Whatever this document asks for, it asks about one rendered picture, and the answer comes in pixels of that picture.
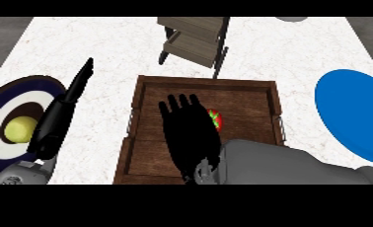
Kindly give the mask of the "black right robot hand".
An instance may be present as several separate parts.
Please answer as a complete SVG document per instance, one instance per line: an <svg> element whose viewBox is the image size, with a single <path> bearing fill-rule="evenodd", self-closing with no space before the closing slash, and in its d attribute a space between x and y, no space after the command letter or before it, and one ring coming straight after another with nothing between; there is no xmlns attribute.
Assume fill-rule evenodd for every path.
<svg viewBox="0 0 373 227"><path fill-rule="evenodd" d="M182 172L188 185L195 185L195 170L207 160L211 170L220 163L222 141L197 95L169 95L169 102L160 102L164 120L164 135L175 164Z"/></svg>

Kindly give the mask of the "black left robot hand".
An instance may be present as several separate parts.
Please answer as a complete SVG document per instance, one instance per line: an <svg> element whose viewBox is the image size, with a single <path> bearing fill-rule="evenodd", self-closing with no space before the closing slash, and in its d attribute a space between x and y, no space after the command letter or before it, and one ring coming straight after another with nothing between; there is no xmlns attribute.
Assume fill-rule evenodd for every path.
<svg viewBox="0 0 373 227"><path fill-rule="evenodd" d="M82 97L88 80L93 75L93 59L89 58L64 94L52 101L33 134L29 152L42 160L58 155L70 129L77 101Z"/></svg>

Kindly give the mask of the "brown wooden tray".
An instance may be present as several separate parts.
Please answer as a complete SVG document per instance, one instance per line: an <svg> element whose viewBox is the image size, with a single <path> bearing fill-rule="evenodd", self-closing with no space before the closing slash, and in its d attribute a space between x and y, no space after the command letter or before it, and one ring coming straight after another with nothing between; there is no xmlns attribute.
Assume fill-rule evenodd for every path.
<svg viewBox="0 0 373 227"><path fill-rule="evenodd" d="M189 159L216 160L231 139L282 146L281 119L273 81L142 75L114 183L180 185Z"/></svg>

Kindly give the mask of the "red tomato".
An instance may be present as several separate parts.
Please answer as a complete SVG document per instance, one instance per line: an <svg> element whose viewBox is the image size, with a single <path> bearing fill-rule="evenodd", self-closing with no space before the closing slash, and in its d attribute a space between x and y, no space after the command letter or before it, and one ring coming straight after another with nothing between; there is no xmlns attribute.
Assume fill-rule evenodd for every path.
<svg viewBox="0 0 373 227"><path fill-rule="evenodd" d="M208 112L208 115L210 115L210 117L213 119L213 123L214 123L217 131L222 131L222 128L223 128L223 116L222 116L220 111L214 110L214 109L208 109L207 112Z"/></svg>

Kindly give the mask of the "tiered basket with wooden shelves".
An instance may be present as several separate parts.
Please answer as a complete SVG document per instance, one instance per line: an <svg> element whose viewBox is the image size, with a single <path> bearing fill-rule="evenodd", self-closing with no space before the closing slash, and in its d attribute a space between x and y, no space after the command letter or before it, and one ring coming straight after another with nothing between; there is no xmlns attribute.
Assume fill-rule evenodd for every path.
<svg viewBox="0 0 373 227"><path fill-rule="evenodd" d="M160 17L167 41L160 55L160 64L169 55L214 68L217 78L229 47L225 45L229 17Z"/></svg>

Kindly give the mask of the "navy and white plate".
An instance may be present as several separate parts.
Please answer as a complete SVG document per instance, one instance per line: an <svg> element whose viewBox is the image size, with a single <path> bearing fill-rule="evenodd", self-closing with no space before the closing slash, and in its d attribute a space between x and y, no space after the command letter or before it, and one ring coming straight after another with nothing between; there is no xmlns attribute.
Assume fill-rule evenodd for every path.
<svg viewBox="0 0 373 227"><path fill-rule="evenodd" d="M0 86L0 172L18 161L37 160L27 151L37 123L55 97L65 92L58 79L29 76Z"/></svg>

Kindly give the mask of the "yellow-green round fruit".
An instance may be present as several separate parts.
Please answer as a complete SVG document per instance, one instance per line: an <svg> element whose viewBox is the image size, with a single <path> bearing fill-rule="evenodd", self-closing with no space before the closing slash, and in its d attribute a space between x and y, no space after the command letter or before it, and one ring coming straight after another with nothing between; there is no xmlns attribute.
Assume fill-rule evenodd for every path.
<svg viewBox="0 0 373 227"><path fill-rule="evenodd" d="M5 136L14 143L29 143L33 138L37 121L30 116L15 117L6 124Z"/></svg>

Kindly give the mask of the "blue round plate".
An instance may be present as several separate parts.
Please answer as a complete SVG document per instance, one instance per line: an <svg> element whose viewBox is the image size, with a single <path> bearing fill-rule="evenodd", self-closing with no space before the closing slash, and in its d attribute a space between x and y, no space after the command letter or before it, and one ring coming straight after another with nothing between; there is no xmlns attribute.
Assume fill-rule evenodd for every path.
<svg viewBox="0 0 373 227"><path fill-rule="evenodd" d="M315 103L335 139L373 162L373 76L351 69L329 71L316 83Z"/></svg>

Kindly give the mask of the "grey round object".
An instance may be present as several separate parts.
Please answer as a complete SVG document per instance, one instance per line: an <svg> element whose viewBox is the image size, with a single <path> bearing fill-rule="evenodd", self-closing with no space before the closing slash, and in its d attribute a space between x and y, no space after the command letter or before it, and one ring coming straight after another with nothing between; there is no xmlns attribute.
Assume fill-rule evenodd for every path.
<svg viewBox="0 0 373 227"><path fill-rule="evenodd" d="M309 17L276 17L276 18L285 22L297 23L304 21Z"/></svg>

